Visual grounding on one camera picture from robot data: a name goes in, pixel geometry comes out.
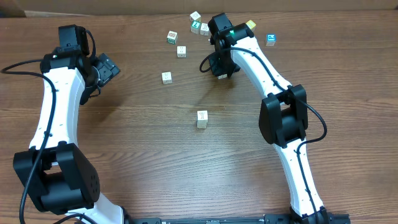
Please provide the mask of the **red sided picture block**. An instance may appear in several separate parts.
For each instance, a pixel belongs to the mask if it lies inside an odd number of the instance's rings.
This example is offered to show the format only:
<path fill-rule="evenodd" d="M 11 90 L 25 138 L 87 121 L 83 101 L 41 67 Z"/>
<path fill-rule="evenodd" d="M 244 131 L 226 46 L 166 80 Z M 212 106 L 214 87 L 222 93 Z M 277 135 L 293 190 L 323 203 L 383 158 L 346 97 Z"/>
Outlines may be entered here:
<path fill-rule="evenodd" d="M 227 77 L 228 77 L 227 74 L 223 74 L 223 75 L 217 76 L 218 79 L 224 79 L 224 78 L 227 78 Z"/>

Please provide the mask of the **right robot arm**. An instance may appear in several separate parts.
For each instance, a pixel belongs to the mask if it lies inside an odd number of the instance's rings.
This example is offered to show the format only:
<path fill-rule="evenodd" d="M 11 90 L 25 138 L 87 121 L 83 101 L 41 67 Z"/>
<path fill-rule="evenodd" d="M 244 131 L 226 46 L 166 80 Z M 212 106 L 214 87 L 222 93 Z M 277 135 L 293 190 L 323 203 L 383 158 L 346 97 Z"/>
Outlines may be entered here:
<path fill-rule="evenodd" d="M 329 218 L 317 193 L 307 157 L 308 112 L 320 114 L 307 103 L 302 85 L 293 86 L 272 66 L 246 24 L 210 24 L 210 68 L 222 68 L 231 75 L 237 68 L 259 91 L 262 102 L 259 129 L 281 160 L 290 192 L 293 223 L 328 223 Z"/>

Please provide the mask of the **blue letter wooden block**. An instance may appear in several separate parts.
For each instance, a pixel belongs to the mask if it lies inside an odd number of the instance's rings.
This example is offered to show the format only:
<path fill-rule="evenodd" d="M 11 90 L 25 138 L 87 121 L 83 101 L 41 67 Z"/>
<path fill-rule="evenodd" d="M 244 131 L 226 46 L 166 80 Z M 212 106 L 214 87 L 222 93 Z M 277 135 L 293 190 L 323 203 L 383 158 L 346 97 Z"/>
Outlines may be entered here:
<path fill-rule="evenodd" d="M 197 111 L 197 128 L 198 129 L 205 129 L 208 123 L 208 112 L 207 110 L 204 111 Z"/>

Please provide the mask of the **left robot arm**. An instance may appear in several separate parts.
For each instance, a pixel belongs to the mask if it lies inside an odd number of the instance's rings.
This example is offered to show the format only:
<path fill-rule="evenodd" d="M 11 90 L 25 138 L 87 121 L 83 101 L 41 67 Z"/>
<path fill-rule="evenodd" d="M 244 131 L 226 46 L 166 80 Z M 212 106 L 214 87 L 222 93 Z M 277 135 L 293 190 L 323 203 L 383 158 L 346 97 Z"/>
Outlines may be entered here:
<path fill-rule="evenodd" d="M 76 217 L 83 223 L 128 223 L 124 209 L 100 190 L 96 169 L 78 147 L 79 106 L 120 69 L 106 55 L 90 60 L 80 50 L 56 49 L 40 61 L 44 98 L 37 130 L 13 168 L 40 212 Z"/>

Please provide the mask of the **red sided wooden block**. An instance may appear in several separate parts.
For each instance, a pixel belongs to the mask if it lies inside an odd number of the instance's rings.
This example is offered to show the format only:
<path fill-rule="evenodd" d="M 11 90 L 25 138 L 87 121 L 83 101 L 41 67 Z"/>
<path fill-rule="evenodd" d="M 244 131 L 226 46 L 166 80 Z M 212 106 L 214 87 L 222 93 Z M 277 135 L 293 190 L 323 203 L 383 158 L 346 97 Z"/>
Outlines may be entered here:
<path fill-rule="evenodd" d="M 177 57 L 178 58 L 186 58 L 187 57 L 187 47 L 186 46 L 177 46 Z"/>

